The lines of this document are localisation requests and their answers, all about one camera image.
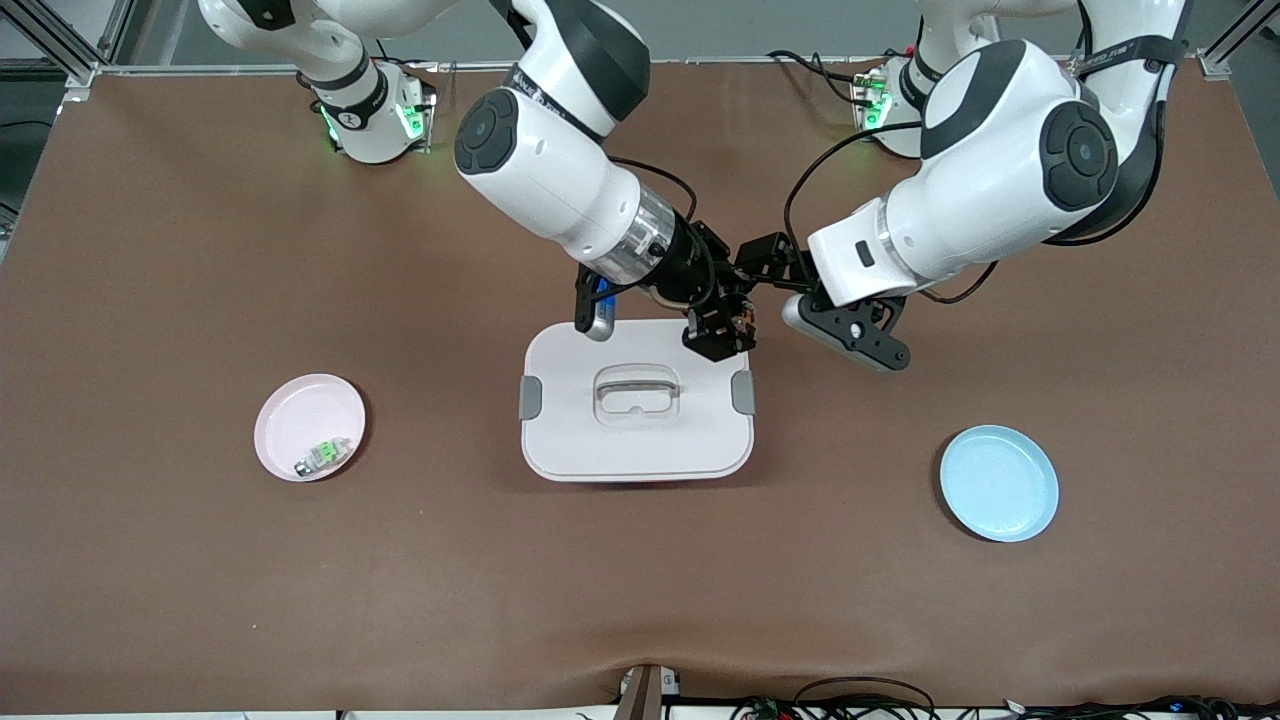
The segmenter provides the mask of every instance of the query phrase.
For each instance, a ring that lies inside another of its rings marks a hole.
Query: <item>metal frame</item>
[[[44,0],[0,0],[0,15],[9,19],[46,58],[67,73],[68,86],[87,87],[106,58]]]
[[[1266,27],[1267,20],[1276,14],[1276,10],[1280,10],[1280,0],[1253,0],[1249,3],[1244,12],[1240,13],[1240,17],[1235,18],[1235,22],[1226,28],[1226,32],[1215,40],[1212,45],[1197,53],[1204,78],[1230,78],[1231,67],[1226,63],[1228,58],[1245,40]]]

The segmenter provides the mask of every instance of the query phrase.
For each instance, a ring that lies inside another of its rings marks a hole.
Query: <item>blue plate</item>
[[[1057,512],[1057,473],[1032,438],[979,425],[942,454],[942,496],[970,530],[1020,542],[1043,532]]]

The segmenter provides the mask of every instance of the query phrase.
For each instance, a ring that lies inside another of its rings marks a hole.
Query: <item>brown tabletop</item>
[[[763,290],[746,468],[602,489],[521,456],[525,346],[570,318],[575,268],[453,169],[494,82],[442,81],[434,151],[387,167],[330,152],[289,77],[104,77],[65,109],[0,287],[0,711],[591,703],[640,661],[687,694],[1280,696],[1280,208],[1228,83],[1181,73],[1123,236],[913,301],[905,373],[791,332]],[[794,65],[662,65],[608,147],[684,176],[736,245],[850,129]],[[850,149],[799,232],[913,170]],[[357,383],[372,430],[288,484],[253,419],[311,372]],[[1057,466],[1032,542],[938,505],[941,448],[982,423]]]

